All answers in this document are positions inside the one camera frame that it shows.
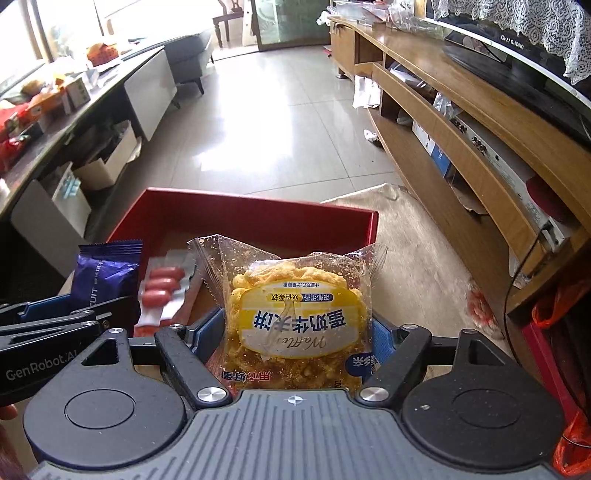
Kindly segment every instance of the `human hand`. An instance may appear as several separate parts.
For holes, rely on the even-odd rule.
[[[0,420],[12,420],[18,415],[14,405],[0,407]],[[22,466],[17,458],[17,453],[12,446],[6,431],[0,424],[0,480],[2,478],[26,479]]]
[[[0,420],[12,420],[18,415],[18,410],[14,405],[0,407]]]

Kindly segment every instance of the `lace cloth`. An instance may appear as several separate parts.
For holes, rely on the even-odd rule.
[[[435,18],[449,13],[490,20],[564,59],[575,84],[591,74],[591,17],[574,0],[433,0]]]

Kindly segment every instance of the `wooden cabinet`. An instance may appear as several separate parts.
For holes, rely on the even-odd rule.
[[[509,287],[508,253],[522,260],[538,237],[516,194],[469,140],[433,106],[389,71],[397,61],[444,94],[515,151],[562,199],[580,222],[551,253],[534,247],[524,270],[533,276],[513,289],[507,312],[521,315],[569,268],[591,261],[591,153],[497,88],[450,60],[444,43],[375,25],[335,18],[333,58],[347,75],[371,76],[382,88],[379,111],[369,111],[375,131],[404,183],[423,204],[482,289],[498,320]],[[439,145],[475,192],[489,216],[467,212],[408,127],[396,118],[404,109]]]
[[[353,79],[355,72],[355,30],[343,24],[330,27],[332,58],[345,74]]]

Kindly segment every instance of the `snack package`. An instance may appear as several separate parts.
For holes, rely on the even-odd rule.
[[[165,257],[150,258],[145,278],[139,285],[142,315],[135,326],[134,336],[150,336],[163,326],[184,323],[178,321],[177,313],[185,303],[194,272],[193,255],[186,249],[171,250]],[[193,301],[200,284],[201,280],[191,287]]]
[[[141,240],[81,245],[72,280],[72,310],[135,296]]]
[[[371,273],[385,247],[282,260],[220,235],[189,244],[226,310],[221,380],[232,390],[355,391],[371,375]]]

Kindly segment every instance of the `window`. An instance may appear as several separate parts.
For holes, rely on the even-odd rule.
[[[93,0],[37,0],[43,31],[54,58],[85,59],[102,38]]]
[[[0,45],[1,92],[9,78],[23,76],[38,64],[19,0],[0,13]]]

